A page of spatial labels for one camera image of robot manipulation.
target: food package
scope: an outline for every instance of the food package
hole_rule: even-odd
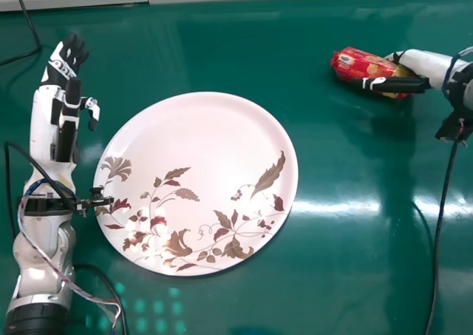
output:
[[[392,76],[412,75],[409,70],[400,65],[352,47],[335,52],[330,64],[337,76],[343,81],[350,81],[352,78],[390,78]],[[409,96],[409,93],[380,93],[391,98]]]

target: black cable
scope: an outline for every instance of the black cable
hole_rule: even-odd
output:
[[[17,61],[19,59],[27,58],[27,57],[29,57],[31,55],[35,55],[36,53],[39,53],[41,51],[41,42],[39,40],[39,37],[38,37],[38,34],[36,32],[35,26],[31,22],[30,15],[28,15],[27,8],[24,5],[24,1],[23,0],[18,0],[18,2],[20,3],[21,11],[23,11],[24,17],[26,18],[28,26],[30,27],[31,33],[33,34],[33,37],[35,39],[36,48],[34,50],[28,52],[28,53],[17,55],[17,56],[14,56],[13,58],[0,61],[0,66],[6,65],[6,64],[9,64],[9,63],[13,63],[14,61]]]
[[[7,188],[7,205],[8,205],[8,214],[10,216],[10,231],[12,233],[12,239],[13,241],[15,240],[15,227],[13,223],[13,206],[12,206],[12,198],[11,198],[11,176],[10,176],[10,151],[9,147],[14,148],[17,152],[19,152],[21,155],[23,155],[38,171],[40,174],[43,175],[44,179],[48,182],[48,184],[51,185],[52,189],[56,191],[57,194],[59,194],[59,197],[61,197],[62,201],[64,204],[67,205],[67,207],[73,211],[76,212],[77,209],[74,207],[72,202],[70,201],[69,198],[61,191],[61,187],[47,174],[47,172],[44,171],[44,169],[38,164],[38,162],[31,157],[30,154],[28,154],[26,151],[23,150],[17,143],[13,143],[10,141],[7,141],[4,143],[4,153],[5,153],[5,169],[6,169],[6,188]],[[121,321],[122,321],[122,326],[123,326],[123,334],[128,335],[128,329],[126,326],[126,318],[125,318],[125,313],[123,309],[123,305],[120,301],[120,298],[117,295],[117,292],[115,292],[114,288],[106,278],[105,274],[102,273],[101,270],[99,270],[97,267],[93,265],[76,265],[76,269],[80,268],[88,268],[93,270],[102,280],[102,282],[105,284],[105,286],[110,290],[110,293],[112,293],[113,297],[117,300],[118,304],[121,307]]]
[[[453,163],[455,161],[455,155],[457,154],[458,148],[458,139],[455,139],[452,146],[452,151],[450,152],[449,164],[446,168],[445,181],[443,182],[442,198],[440,199],[440,210],[438,212],[437,227],[435,229],[435,238],[434,238],[434,254],[433,254],[433,274],[434,282],[432,286],[432,303],[430,306],[429,321],[427,322],[426,333],[429,335],[432,330],[432,323],[434,322],[435,309],[437,308],[437,298],[438,298],[438,259],[440,253],[440,230],[442,229],[443,221],[443,210],[445,208],[446,195],[449,190],[450,175],[452,174]]]
[[[81,268],[88,268],[89,270],[94,271],[99,276],[99,278],[101,279],[103,284],[109,289],[110,293],[117,300],[118,304],[121,307],[120,318],[121,318],[122,327],[123,327],[123,335],[128,335],[128,328],[127,328],[127,325],[126,325],[125,310],[123,309],[123,304],[121,303],[120,297],[118,296],[117,292],[113,288],[110,281],[106,278],[105,274],[98,267],[93,266],[93,265],[82,265],[82,264],[80,264],[80,265],[74,265],[74,268],[76,270],[80,270]]]
[[[22,154],[35,167],[35,169],[37,169],[38,172],[43,175],[44,179],[48,182],[48,184],[51,185],[52,189],[54,189],[54,191],[59,195],[63,203],[67,206],[67,208],[70,211],[72,212],[77,211],[77,209],[72,204],[71,200],[64,194],[61,187],[44,171],[44,169],[39,165],[39,163],[36,162],[35,159],[31,157],[30,154],[24,151],[23,148],[21,148],[21,146],[19,146],[17,143],[6,141],[4,143],[4,152],[5,152],[5,165],[6,165],[5,167],[7,169],[7,179],[6,179],[7,196],[9,197],[8,213],[12,219],[13,219],[13,209],[12,209],[12,203],[11,203],[11,186],[10,186],[10,152],[8,150],[10,146],[14,148],[14,150]]]

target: white robotic arm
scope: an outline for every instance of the white robotic arm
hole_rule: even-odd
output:
[[[79,113],[82,109],[89,110],[91,130],[100,114],[95,99],[81,97],[81,81],[77,75],[87,57],[84,41],[76,34],[69,35],[52,53],[33,99],[30,155],[64,189],[70,203],[65,205],[50,184],[42,183],[44,176],[37,169],[33,169],[24,186],[25,194],[35,187],[25,206],[24,230],[54,267],[71,280],[74,280],[75,232],[70,225],[70,206],[84,204],[76,199],[72,182],[72,171],[78,162]],[[110,201],[103,199],[99,192],[94,193],[101,203]],[[71,304],[71,290],[23,234],[16,237],[13,254],[20,276],[8,308],[4,335],[62,334]]]
[[[376,92],[422,93],[441,89],[453,107],[453,113],[435,135],[438,139],[466,141],[473,132],[473,63],[460,57],[473,52],[467,48],[456,56],[409,49],[388,55],[386,59],[411,70],[415,77],[364,78],[353,84]]]

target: wire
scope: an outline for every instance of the wire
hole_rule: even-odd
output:
[[[48,183],[51,185],[51,187],[58,193],[60,198],[62,199],[63,203],[67,205],[67,208],[69,208],[72,212],[76,212],[77,209],[74,207],[70,199],[61,191],[61,186],[62,184],[57,183],[54,181],[45,171],[44,169],[38,164],[38,162],[31,157],[30,154],[25,152],[18,144],[13,143],[13,142],[5,142],[4,143],[4,153],[5,153],[5,165],[7,169],[6,173],[6,181],[7,181],[7,196],[8,196],[8,212],[10,214],[10,217],[13,216],[13,207],[11,203],[11,185],[10,185],[10,152],[9,152],[9,147],[14,148],[16,151],[18,151],[21,155],[23,155],[38,171],[40,174],[43,175],[44,179],[41,181],[36,181],[34,183],[34,188],[29,188],[27,190],[27,193],[23,198],[21,199],[20,206],[18,208],[18,227],[20,229],[20,232],[23,234],[24,238],[26,241],[41,255],[41,258],[46,261],[46,263],[53,269],[53,271],[58,275],[58,277],[61,278],[61,280],[65,283],[65,285],[70,288],[72,291],[74,291],[76,294],[80,295],[81,297],[85,298],[86,300],[89,300],[91,302],[94,302],[97,304],[100,308],[102,308],[103,311],[106,312],[107,315],[109,315],[110,320],[112,321],[112,334],[115,334],[115,324],[118,320],[118,317],[123,311],[123,307],[121,305],[120,300],[118,297],[115,297],[113,300],[102,300],[101,298],[97,298],[92,296],[91,294],[88,294],[85,292],[82,288],[78,287],[73,281],[71,281],[63,272],[61,272],[59,269],[57,269],[54,264],[52,263],[52,260],[47,256],[46,253],[44,253],[43,250],[41,250],[29,237],[27,232],[24,230],[23,227],[23,216],[24,216],[24,208],[27,205],[27,201],[29,196],[34,192],[35,189],[37,189],[42,183]],[[10,221],[10,228],[12,231],[12,235],[15,235],[14,228],[13,228],[13,221]],[[112,314],[109,310],[105,308],[105,305],[113,305],[117,307],[117,313]]]
[[[445,181],[443,182],[442,198],[440,199],[440,211],[438,212],[437,227],[435,228],[434,238],[434,254],[433,254],[433,274],[434,282],[432,288],[432,304],[430,306],[429,321],[427,322],[426,334],[429,335],[432,330],[432,323],[435,317],[435,309],[437,308],[438,298],[438,259],[440,253],[440,230],[442,229],[443,222],[443,210],[445,208],[446,195],[449,190],[450,175],[452,174],[453,163],[455,161],[455,155],[457,154],[458,139],[453,142],[452,150],[450,152],[449,164],[446,168]]]
[[[126,324],[125,311],[123,309],[123,305],[121,303],[120,297],[118,296],[117,292],[113,288],[110,281],[106,278],[105,274],[97,266],[93,266],[93,265],[80,264],[80,265],[74,265],[74,268],[76,270],[80,270],[81,268],[88,268],[89,270],[94,271],[98,275],[98,277],[102,280],[103,284],[109,289],[110,293],[118,301],[118,304],[120,304],[120,307],[122,309],[120,318],[121,318],[122,327],[123,327],[123,335],[128,335],[128,327]]]
[[[33,34],[33,37],[35,39],[36,48],[34,50],[28,52],[28,53],[20,54],[20,55],[14,56],[13,58],[0,61],[0,67],[2,65],[13,63],[14,61],[17,61],[19,59],[23,59],[23,58],[27,58],[31,55],[35,55],[36,53],[39,53],[41,51],[41,42],[39,40],[38,33],[36,32],[35,26],[31,22],[30,15],[28,15],[27,8],[24,5],[24,1],[23,0],[18,0],[18,2],[20,3],[21,11],[23,11],[24,17],[26,18],[28,26],[30,27],[31,33]]]
[[[43,177],[46,179],[48,184],[51,185],[52,189],[54,189],[54,191],[59,195],[63,203],[67,206],[67,208],[70,211],[72,212],[77,211],[77,209],[72,204],[71,200],[64,194],[64,192],[62,192],[60,186],[54,180],[52,180],[52,178],[44,171],[44,169],[39,165],[39,163],[36,162],[36,160],[31,157],[30,154],[25,152],[24,149],[21,146],[19,146],[17,143],[6,141],[4,143],[4,152],[5,152],[5,165],[6,165],[5,167],[7,169],[7,174],[6,174],[7,197],[8,197],[7,205],[8,205],[8,214],[10,215],[10,218],[13,219],[13,207],[12,207],[12,201],[11,201],[11,185],[10,185],[10,152],[8,150],[10,146],[14,148],[14,150],[22,154],[35,167],[35,169],[37,169],[38,172],[43,175]]]

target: floral pattern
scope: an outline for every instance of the floral pattern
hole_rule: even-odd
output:
[[[108,169],[109,174],[105,186],[112,182],[114,178],[119,177],[121,182],[125,182],[132,173],[132,163],[123,158],[107,157],[101,165],[101,169]],[[204,267],[220,270],[215,267],[217,258],[230,257],[231,259],[244,260],[254,253],[254,248],[248,246],[244,248],[241,244],[242,238],[261,237],[265,238],[271,234],[272,225],[279,216],[285,216],[284,201],[281,197],[272,194],[267,197],[264,190],[272,187],[279,178],[285,164],[285,154],[281,151],[281,156],[276,164],[267,169],[258,181],[252,185],[240,186],[235,195],[230,200],[238,204],[247,205],[257,194],[261,194],[272,212],[262,213],[261,210],[254,211],[253,216],[249,217],[238,212],[238,205],[235,205],[233,211],[214,210],[215,223],[211,226],[203,224],[199,227],[197,240],[203,242],[211,237],[211,243],[206,247],[199,247],[194,250],[186,244],[186,236],[191,234],[188,229],[173,231],[169,234],[168,223],[163,214],[162,205],[169,203],[177,198],[188,200],[189,202],[199,202],[198,196],[190,189],[182,187],[178,180],[184,175],[190,167],[179,168],[169,171],[164,178],[156,177],[154,179],[154,189],[144,191],[140,194],[140,199],[148,200],[147,208],[141,208],[130,217],[126,213],[116,213],[121,209],[133,210],[128,203],[128,198],[117,199],[112,206],[97,207],[95,213],[97,217],[108,216],[111,223],[105,224],[105,227],[112,230],[126,229],[130,231],[128,237],[123,240],[123,251],[128,251],[132,246],[141,247],[141,251],[147,252],[146,256],[135,260],[159,259],[161,265],[165,268],[176,268],[176,272],[186,270],[191,267]],[[245,226],[252,226],[252,231],[245,231]],[[150,242],[160,243],[162,248],[159,252],[153,254],[150,249]]]

